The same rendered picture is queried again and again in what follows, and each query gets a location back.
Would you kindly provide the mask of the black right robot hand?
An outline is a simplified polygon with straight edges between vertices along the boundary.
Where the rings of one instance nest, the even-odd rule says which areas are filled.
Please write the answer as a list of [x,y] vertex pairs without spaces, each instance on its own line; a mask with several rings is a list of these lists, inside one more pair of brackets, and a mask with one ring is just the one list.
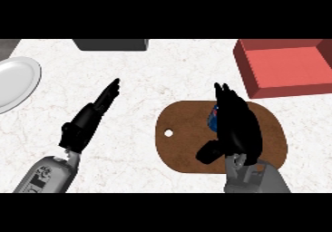
[[217,99],[217,139],[210,140],[195,158],[211,164],[221,156],[246,155],[245,166],[257,163],[263,153],[263,136],[248,103],[224,83],[214,83]]

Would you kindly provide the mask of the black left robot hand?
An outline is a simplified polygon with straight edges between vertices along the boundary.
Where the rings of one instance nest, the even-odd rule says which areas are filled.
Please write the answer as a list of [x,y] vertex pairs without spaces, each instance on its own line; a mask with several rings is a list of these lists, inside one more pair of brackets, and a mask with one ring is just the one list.
[[96,101],[81,108],[74,120],[63,124],[59,142],[62,148],[77,153],[83,152],[93,138],[102,117],[118,95],[120,79],[115,79],[102,91]]

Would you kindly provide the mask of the blue can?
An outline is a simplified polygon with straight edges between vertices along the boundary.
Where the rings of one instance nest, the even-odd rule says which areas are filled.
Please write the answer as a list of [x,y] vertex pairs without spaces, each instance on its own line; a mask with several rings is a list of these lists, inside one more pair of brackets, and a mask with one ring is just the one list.
[[208,127],[214,132],[217,132],[217,110],[218,106],[214,105],[208,116]]

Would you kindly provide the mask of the brown wooden cutting board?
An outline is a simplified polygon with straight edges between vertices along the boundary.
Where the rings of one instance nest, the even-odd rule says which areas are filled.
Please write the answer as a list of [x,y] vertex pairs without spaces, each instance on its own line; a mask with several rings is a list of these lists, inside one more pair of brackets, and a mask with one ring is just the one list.
[[[177,101],[162,110],[155,125],[155,147],[167,166],[180,173],[224,174],[224,157],[204,164],[195,154],[217,139],[207,120],[215,101]],[[269,109],[248,102],[263,134],[260,159],[276,169],[286,160],[288,145],[282,125]]]

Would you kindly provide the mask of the red cardboard box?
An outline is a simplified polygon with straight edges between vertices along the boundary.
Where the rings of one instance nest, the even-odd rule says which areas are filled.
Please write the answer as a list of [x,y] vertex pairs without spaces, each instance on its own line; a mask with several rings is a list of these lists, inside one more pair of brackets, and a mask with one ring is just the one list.
[[239,39],[233,55],[251,99],[332,93],[332,39]]

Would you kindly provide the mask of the white plate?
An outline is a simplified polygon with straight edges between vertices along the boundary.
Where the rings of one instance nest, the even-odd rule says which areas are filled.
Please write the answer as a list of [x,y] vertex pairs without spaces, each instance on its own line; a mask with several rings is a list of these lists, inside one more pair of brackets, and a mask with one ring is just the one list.
[[40,79],[41,66],[32,58],[13,57],[0,62],[0,114],[27,100]]

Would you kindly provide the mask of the dark grey appliance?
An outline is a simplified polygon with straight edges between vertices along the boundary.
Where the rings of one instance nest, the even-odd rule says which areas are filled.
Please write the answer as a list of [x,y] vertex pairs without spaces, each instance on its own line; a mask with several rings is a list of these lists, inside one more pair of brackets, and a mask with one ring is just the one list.
[[146,51],[148,39],[74,39],[83,51]]

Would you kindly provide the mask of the grey flat object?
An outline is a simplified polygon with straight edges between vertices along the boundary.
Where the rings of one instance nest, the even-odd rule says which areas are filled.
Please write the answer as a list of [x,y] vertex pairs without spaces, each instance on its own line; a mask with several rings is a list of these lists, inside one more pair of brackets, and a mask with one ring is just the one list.
[[0,39],[0,62],[9,58],[21,39]]

